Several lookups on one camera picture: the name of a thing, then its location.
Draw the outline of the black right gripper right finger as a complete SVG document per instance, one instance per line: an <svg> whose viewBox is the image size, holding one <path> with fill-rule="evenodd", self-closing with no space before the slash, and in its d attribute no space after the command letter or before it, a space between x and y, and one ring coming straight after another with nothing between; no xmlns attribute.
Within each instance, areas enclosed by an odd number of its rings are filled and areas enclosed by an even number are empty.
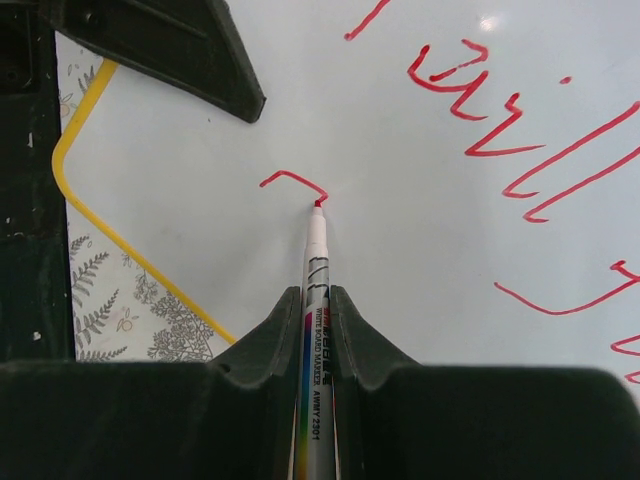
<svg viewBox="0 0 640 480"><path fill-rule="evenodd" d="M639 412L589 368L425 366L331 290L344 479L635 479Z"/></svg>

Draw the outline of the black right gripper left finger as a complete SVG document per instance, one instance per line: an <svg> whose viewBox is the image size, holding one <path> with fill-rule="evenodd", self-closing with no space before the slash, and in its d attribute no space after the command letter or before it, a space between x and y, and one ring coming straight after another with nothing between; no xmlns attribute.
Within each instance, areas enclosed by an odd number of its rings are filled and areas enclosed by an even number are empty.
<svg viewBox="0 0 640 480"><path fill-rule="evenodd" d="M1 367L5 479L284 479L301 296L206 363Z"/></svg>

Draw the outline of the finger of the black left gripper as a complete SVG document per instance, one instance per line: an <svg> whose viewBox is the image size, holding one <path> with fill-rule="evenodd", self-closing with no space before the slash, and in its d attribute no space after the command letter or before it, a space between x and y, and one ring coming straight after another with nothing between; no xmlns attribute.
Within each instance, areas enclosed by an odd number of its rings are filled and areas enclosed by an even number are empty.
<svg viewBox="0 0 640 480"><path fill-rule="evenodd" d="M46 1L44 18L92 52L252 124L266 97L225 1Z"/></svg>

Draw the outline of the red whiteboard marker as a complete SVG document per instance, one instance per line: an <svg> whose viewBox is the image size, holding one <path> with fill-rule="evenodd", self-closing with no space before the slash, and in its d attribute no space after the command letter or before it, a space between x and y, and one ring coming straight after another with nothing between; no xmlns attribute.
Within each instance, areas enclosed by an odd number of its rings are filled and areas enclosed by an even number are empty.
<svg viewBox="0 0 640 480"><path fill-rule="evenodd" d="M329 273L327 224L317 201L309 217L303 263L294 479L337 477Z"/></svg>

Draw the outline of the yellow framed whiteboard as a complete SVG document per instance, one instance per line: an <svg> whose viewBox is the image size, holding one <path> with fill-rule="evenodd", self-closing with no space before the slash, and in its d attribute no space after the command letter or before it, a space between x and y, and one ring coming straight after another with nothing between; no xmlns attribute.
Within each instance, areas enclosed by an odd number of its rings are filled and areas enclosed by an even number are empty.
<svg viewBox="0 0 640 480"><path fill-rule="evenodd" d="M248 124L105 62L54 155L67 199L232 337L330 277L430 364L639 386L635 1L234 1Z"/></svg>

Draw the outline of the floral patterned tablecloth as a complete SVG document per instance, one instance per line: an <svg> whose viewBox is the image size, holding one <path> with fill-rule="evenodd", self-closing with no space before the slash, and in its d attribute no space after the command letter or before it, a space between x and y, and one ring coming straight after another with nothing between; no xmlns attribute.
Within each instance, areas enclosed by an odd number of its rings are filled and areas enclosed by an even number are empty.
<svg viewBox="0 0 640 480"><path fill-rule="evenodd" d="M80 212L66 214L77 360L207 362L228 347Z"/></svg>

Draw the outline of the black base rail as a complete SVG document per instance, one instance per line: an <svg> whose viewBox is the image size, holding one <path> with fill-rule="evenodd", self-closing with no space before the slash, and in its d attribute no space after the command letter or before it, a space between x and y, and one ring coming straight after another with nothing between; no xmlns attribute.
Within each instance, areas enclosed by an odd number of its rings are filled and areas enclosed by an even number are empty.
<svg viewBox="0 0 640 480"><path fill-rule="evenodd" d="M65 200L51 160L61 134L53 30L1 8L1 359L74 355Z"/></svg>

